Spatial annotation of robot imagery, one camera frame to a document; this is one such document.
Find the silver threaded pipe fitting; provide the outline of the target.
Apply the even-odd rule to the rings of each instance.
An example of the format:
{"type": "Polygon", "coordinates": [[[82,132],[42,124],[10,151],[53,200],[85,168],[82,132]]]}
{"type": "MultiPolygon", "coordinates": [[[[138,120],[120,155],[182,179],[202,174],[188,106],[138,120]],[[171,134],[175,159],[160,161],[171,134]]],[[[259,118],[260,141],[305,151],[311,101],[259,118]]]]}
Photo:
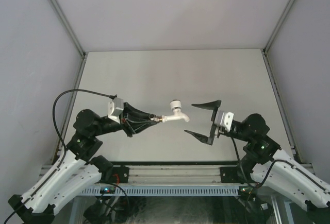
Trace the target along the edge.
{"type": "Polygon", "coordinates": [[[153,122],[162,123],[163,122],[163,116],[162,115],[155,115],[150,114],[149,119],[153,122]]]}

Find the white plastic water faucet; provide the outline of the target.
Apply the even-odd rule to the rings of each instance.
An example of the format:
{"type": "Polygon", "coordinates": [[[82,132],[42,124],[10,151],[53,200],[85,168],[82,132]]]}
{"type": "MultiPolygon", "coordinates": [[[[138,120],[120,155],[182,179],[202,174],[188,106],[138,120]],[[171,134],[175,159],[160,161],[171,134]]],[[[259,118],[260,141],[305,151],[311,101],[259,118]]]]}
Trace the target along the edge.
{"type": "Polygon", "coordinates": [[[182,112],[182,103],[180,100],[173,100],[170,102],[170,107],[173,112],[172,115],[169,116],[162,116],[162,122],[170,122],[170,121],[177,121],[177,120],[184,120],[185,122],[189,122],[190,118],[188,115],[182,112]]]}

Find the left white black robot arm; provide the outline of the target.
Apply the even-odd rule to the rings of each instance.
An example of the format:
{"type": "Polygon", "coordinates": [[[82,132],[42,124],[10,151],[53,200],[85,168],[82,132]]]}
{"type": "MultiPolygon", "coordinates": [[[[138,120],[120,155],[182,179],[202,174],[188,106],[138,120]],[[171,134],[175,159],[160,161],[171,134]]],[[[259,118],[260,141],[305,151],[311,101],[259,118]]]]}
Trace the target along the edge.
{"type": "Polygon", "coordinates": [[[127,102],[103,117],[90,109],[80,111],[73,125],[76,131],[58,162],[30,190],[8,200],[13,212],[23,223],[52,223],[86,187],[111,182],[113,164],[95,155],[103,144],[98,136],[124,131],[132,137],[162,120],[162,116],[142,112],[127,102]]]}

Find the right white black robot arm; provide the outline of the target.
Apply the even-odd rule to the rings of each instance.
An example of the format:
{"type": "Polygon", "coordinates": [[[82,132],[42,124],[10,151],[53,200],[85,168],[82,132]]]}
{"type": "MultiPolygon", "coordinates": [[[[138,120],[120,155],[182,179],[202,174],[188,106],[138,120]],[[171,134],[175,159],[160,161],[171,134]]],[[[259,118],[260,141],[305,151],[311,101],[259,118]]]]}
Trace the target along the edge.
{"type": "Polygon", "coordinates": [[[221,135],[245,142],[245,156],[237,169],[240,181],[252,180],[259,187],[265,185],[307,212],[329,212],[329,184],[308,171],[267,135],[270,128],[260,114],[253,113],[239,122],[233,113],[222,111],[220,106],[220,100],[194,104],[196,108],[212,111],[211,130],[208,136],[188,133],[207,145],[212,145],[221,135]]]}

